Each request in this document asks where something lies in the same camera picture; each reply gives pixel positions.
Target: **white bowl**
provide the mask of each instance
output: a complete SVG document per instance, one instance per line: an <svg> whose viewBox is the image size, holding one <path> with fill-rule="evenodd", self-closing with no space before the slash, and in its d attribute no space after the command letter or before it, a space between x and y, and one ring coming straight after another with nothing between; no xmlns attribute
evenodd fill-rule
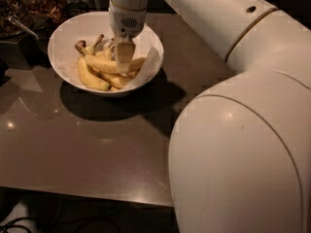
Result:
<svg viewBox="0 0 311 233"><path fill-rule="evenodd" d="M161 68L164 54L162 43L156 33L145 24L141 34L133 40L136 44L134 58L146 57L138 76L119 91L98 91L86 87L78 75L80 54L75 49L75 45L79 40L86 40L86 44L90 45L100 34L105 36L99 46L103 48L114 37L109 26L108 12L82 14L58 26L48 45L48 55L54 71L63 80L81 90L107 97L121 97L148 83Z"/></svg>

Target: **white robotic arm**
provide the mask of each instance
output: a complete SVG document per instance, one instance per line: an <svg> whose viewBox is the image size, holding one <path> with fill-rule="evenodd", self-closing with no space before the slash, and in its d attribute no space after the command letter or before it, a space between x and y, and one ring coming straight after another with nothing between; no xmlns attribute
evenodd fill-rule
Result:
<svg viewBox="0 0 311 233"><path fill-rule="evenodd" d="M263 0L165 1L237 73L191 101L173 129L180 232L306 232L309 29Z"/></svg>

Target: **jar of nuts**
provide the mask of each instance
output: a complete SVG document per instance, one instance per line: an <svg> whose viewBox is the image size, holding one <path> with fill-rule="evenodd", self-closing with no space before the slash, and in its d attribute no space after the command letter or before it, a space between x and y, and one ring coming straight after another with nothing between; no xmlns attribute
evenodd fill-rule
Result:
<svg viewBox="0 0 311 233"><path fill-rule="evenodd" d="M15 17L26 27L33 24L24 0L0 0L0 38L16 36L23 32L9 21L9 17Z"/></svg>
<svg viewBox="0 0 311 233"><path fill-rule="evenodd" d="M66 13L66 0L25 1L31 15L49 17L55 25L61 24L68 18Z"/></svg>

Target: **table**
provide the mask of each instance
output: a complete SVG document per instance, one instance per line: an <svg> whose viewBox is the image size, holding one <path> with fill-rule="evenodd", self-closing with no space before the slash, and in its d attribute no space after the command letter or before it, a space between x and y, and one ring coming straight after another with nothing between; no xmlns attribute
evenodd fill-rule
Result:
<svg viewBox="0 0 311 233"><path fill-rule="evenodd" d="M164 62L129 96L82 92L52 68L7 71L0 186L172 206L174 122L191 99L232 72L178 15L148 14L147 23L163 42Z"/></svg>

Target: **dark floor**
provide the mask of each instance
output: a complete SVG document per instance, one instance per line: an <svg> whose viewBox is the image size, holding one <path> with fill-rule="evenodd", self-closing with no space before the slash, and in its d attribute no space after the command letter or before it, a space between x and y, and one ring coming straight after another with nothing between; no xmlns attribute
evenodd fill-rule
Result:
<svg viewBox="0 0 311 233"><path fill-rule="evenodd" d="M5 194L0 225L26 218L1 233L179 233L172 208L16 190Z"/></svg>

